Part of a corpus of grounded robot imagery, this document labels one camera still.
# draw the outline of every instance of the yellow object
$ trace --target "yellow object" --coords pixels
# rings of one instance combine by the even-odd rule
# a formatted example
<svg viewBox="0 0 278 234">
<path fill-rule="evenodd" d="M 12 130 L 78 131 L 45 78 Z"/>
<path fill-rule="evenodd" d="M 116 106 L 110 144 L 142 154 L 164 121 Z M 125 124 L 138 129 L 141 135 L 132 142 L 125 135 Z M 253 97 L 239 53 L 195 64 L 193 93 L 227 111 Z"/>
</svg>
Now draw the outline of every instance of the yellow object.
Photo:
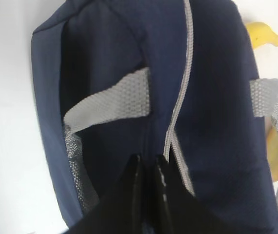
<svg viewBox="0 0 278 234">
<path fill-rule="evenodd" d="M 267 136 L 267 159 L 272 180 L 278 181 L 278 133 L 272 128 Z"/>
<path fill-rule="evenodd" d="M 255 22 L 248 23 L 245 26 L 250 35 L 253 49 L 267 43 L 278 46 L 278 35 L 267 24 Z"/>
</svg>

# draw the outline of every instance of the navy fabric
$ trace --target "navy fabric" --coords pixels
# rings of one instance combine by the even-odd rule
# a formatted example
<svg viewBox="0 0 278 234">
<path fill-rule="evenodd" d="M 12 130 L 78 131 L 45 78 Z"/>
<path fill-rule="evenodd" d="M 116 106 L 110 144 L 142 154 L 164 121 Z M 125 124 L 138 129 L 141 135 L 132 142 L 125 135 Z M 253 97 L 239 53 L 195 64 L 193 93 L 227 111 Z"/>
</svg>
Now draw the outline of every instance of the navy fabric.
<svg viewBox="0 0 278 234">
<path fill-rule="evenodd" d="M 34 91 L 42 142 L 57 201 L 68 226 L 82 218 L 65 149 L 60 117 L 59 81 L 63 23 L 33 35 Z"/>
<path fill-rule="evenodd" d="M 238 233 L 278 234 L 249 36 L 230 1 L 194 0 L 192 11 L 194 58 L 176 129 L 196 197 Z"/>
<path fill-rule="evenodd" d="M 235 5 L 193 0 L 194 58 L 176 131 L 196 197 L 242 234 L 278 234 L 266 160 L 264 122 L 254 118 L 253 51 Z M 43 144 L 60 210 L 73 226 L 81 210 L 63 138 L 64 114 L 83 98 L 144 66 L 151 71 L 151 114 L 78 133 L 100 197 L 141 153 L 163 153 L 186 59 L 181 0 L 67 0 L 34 33 L 32 63 Z"/>
</svg>

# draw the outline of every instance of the gray piping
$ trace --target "gray piping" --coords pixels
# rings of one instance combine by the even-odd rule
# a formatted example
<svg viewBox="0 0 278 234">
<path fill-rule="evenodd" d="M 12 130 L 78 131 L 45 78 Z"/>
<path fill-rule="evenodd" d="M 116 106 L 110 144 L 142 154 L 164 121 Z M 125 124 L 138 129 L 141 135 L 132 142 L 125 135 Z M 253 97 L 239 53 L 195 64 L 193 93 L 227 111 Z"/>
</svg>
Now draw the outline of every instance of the gray piping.
<svg viewBox="0 0 278 234">
<path fill-rule="evenodd" d="M 173 147 L 173 151 L 174 151 L 174 156 L 178 165 L 178 169 L 180 172 L 180 176 L 182 178 L 182 182 L 184 187 L 189 191 L 189 193 L 191 193 L 192 195 L 194 194 L 194 189 L 193 189 L 193 185 L 189 176 L 189 169 L 188 166 L 184 160 L 183 154 L 182 154 L 182 150 L 180 147 L 180 143 L 177 137 L 176 132 L 174 131 L 173 134 L 173 138 L 172 138 L 172 147 Z"/>
<path fill-rule="evenodd" d="M 192 57 L 193 57 L 193 19 L 192 19 L 191 4 L 189 0 L 183 0 L 183 3 L 184 3 L 184 12 L 185 12 L 186 26 L 187 26 L 186 64 L 183 72 L 178 98 L 175 107 L 173 109 L 173 114 L 172 114 L 170 124 L 166 132 L 163 154 L 167 161 L 169 161 L 169 150 L 170 150 L 170 145 L 171 145 L 175 125 L 177 122 L 177 118 L 188 88 L 188 83 L 189 83 L 189 78 L 191 73 Z"/>
</svg>

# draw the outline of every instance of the backpack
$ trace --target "backpack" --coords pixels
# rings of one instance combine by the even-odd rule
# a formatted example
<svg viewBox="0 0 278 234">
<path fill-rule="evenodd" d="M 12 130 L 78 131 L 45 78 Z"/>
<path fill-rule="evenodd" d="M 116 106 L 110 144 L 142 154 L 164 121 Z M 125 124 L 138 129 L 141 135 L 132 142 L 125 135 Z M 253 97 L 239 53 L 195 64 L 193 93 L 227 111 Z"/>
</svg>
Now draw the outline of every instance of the backpack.
<svg viewBox="0 0 278 234">
<path fill-rule="evenodd" d="M 32 37 L 42 141 L 71 227 L 129 156 L 174 157 L 186 190 L 242 234 L 278 234 L 259 79 L 230 0 L 67 0 Z M 270 98 L 264 93 L 270 92 Z"/>
</svg>

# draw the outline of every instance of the white wall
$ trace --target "white wall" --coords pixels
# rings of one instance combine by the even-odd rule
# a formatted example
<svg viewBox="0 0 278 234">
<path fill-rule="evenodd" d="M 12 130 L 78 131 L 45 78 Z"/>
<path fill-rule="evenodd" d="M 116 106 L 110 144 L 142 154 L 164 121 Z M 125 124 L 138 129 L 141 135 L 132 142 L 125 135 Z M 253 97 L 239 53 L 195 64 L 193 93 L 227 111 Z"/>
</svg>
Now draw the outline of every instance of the white wall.
<svg viewBox="0 0 278 234">
<path fill-rule="evenodd" d="M 63 0 L 0 0 L 0 234 L 66 229 L 52 188 L 33 99 L 31 33 Z M 278 0 L 236 0 L 243 18 L 278 33 Z M 278 48 L 256 51 L 261 77 L 278 78 Z"/>
</svg>

